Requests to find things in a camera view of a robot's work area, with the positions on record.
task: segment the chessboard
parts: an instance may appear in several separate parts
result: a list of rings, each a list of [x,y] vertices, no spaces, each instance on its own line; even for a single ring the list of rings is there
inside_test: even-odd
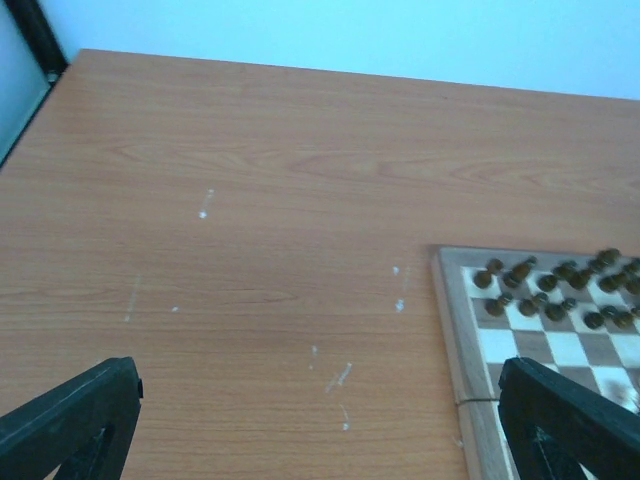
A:
[[[519,478],[497,413],[509,358],[638,412],[639,259],[444,246],[432,267],[472,479]]]

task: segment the wooden table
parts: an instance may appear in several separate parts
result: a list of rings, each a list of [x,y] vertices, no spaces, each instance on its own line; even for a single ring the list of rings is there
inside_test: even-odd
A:
[[[0,413],[132,355],[124,478],[464,479],[429,245],[640,254],[639,131],[630,101],[84,51],[0,177]]]

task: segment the white wall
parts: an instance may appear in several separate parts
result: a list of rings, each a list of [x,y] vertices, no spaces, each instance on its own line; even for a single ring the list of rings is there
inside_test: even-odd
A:
[[[49,85],[0,2],[0,163]]]
[[[41,0],[78,49],[640,99],[638,0]]]

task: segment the dark chess piece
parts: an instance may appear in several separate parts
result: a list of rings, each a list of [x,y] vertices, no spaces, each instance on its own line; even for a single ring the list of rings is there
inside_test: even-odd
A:
[[[630,280],[629,274],[626,272],[616,273],[608,277],[601,278],[598,282],[600,290],[606,293],[615,292],[619,287],[625,285]]]
[[[604,315],[600,312],[589,312],[583,318],[584,324],[591,330],[595,330],[604,325]]]
[[[596,328],[600,328],[604,325],[604,321],[606,319],[615,318],[618,315],[618,309],[616,307],[607,306],[600,309],[599,312],[589,312],[587,313],[583,320],[584,324],[589,327],[591,330],[595,330]]]
[[[503,267],[504,264],[502,263],[502,260],[492,258],[487,262],[487,266],[484,270],[480,270],[474,275],[473,283],[475,283],[478,288],[488,288],[493,282],[493,276],[497,275]]]
[[[635,316],[633,313],[629,312],[618,312],[613,317],[613,323],[618,328],[629,328],[633,325],[633,321],[635,320]]]
[[[587,267],[589,268],[589,270],[591,270],[593,273],[602,273],[602,271],[607,268],[607,264],[604,263],[602,260],[598,259],[598,258],[592,258],[591,260],[589,260],[589,262],[587,263]]]
[[[625,283],[624,288],[627,289],[631,295],[639,295],[640,294],[640,278],[633,277],[627,283]]]
[[[576,273],[577,266],[578,264],[573,260],[562,262],[560,265],[553,269],[553,274],[562,280],[569,280],[573,276],[573,274]]]
[[[562,303],[548,304],[544,309],[544,313],[552,322],[559,322],[567,316],[567,312],[576,308],[576,305],[575,298],[567,298]]]
[[[629,263],[622,267],[622,271],[630,275],[640,272],[640,258],[632,258]]]
[[[484,309],[487,313],[494,317],[500,317],[504,314],[504,307],[509,305],[513,301],[513,295],[509,292],[505,292],[498,298],[489,298],[484,302]]]
[[[502,281],[509,288],[518,288],[520,284],[531,273],[531,269],[538,263],[536,257],[529,257],[524,262],[514,266],[510,271],[504,274]]]
[[[540,310],[540,307],[545,305],[549,297],[546,293],[538,293],[531,298],[525,298],[518,304],[518,310],[525,317],[532,317]]]
[[[571,285],[574,290],[584,290],[584,288],[589,284],[589,280],[591,280],[592,276],[593,272],[590,269],[585,268],[584,270],[580,270],[579,272],[571,275],[571,278],[569,278],[569,285]]]
[[[558,277],[553,273],[540,277],[538,279],[538,288],[543,292],[550,292],[558,286]]]
[[[614,306],[608,305],[606,307],[602,307],[600,309],[600,313],[604,316],[604,318],[612,319],[618,314],[618,309]]]
[[[610,267],[620,258],[620,250],[617,248],[607,248],[596,254],[596,260],[602,262],[605,266]]]

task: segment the wooden chessboard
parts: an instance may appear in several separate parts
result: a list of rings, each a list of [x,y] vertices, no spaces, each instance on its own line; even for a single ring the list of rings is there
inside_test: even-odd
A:
[[[491,285],[478,288],[473,278],[492,258],[504,263],[503,273],[535,256],[537,263],[515,289],[505,286],[500,275]],[[584,268],[593,256],[440,247],[433,274],[440,317],[447,346],[451,377],[458,405],[462,441],[472,479],[518,479],[511,452],[497,414],[500,397],[498,378],[508,358],[530,357],[585,387],[637,411],[640,381],[640,321],[618,328],[612,321],[597,329],[584,323],[589,312],[613,306],[628,311],[640,302],[625,289],[605,293],[598,281],[630,261],[620,258],[595,275],[587,287],[574,290],[567,282],[547,293],[550,303],[574,298],[576,306],[561,321],[551,321],[541,309],[527,317],[520,313],[520,300],[541,292],[538,280],[562,262],[573,260]],[[487,313],[485,303],[510,292],[514,301],[499,317]]]

